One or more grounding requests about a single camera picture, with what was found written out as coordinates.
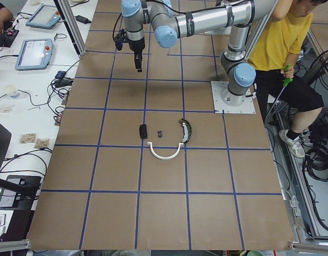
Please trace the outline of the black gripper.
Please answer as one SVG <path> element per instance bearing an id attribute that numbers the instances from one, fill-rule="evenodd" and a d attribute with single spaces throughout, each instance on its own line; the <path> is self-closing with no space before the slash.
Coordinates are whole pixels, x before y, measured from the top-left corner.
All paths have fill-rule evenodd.
<path id="1" fill-rule="evenodd" d="M 145 37 L 143 34 L 134 38 L 128 38 L 127 31 L 121 29 L 119 33 L 114 36 L 114 43 L 116 49 L 121 51 L 124 43 L 129 44 L 129 48 L 134 53 L 134 64 L 137 72 L 142 72 L 142 51 L 145 48 Z"/>

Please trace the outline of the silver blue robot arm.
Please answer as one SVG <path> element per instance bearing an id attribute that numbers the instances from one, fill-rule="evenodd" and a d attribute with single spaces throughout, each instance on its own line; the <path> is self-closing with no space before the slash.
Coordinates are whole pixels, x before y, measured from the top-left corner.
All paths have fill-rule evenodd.
<path id="1" fill-rule="evenodd" d="M 221 55 L 221 64 L 229 77 L 221 98 L 229 106 L 239 106 L 256 76 L 254 68 L 244 61 L 252 23 L 269 17 L 275 5 L 275 1 L 219 1 L 215 7 L 173 16 L 170 1 L 122 1 L 125 28 L 113 36 L 113 40 L 118 50 L 124 43 L 129 45 L 134 53 L 135 68 L 141 72 L 144 24 L 152 26 L 156 41 L 163 48 L 171 48 L 180 38 L 231 28 L 228 46 Z"/>

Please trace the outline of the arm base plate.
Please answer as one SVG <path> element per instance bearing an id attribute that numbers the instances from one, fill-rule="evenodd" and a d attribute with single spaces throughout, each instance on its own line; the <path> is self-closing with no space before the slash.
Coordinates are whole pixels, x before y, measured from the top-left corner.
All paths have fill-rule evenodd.
<path id="1" fill-rule="evenodd" d="M 214 112 L 218 114 L 255 114 L 255 107 L 250 89 L 246 95 L 233 95 L 228 90 L 228 82 L 212 81 L 212 96 Z"/>

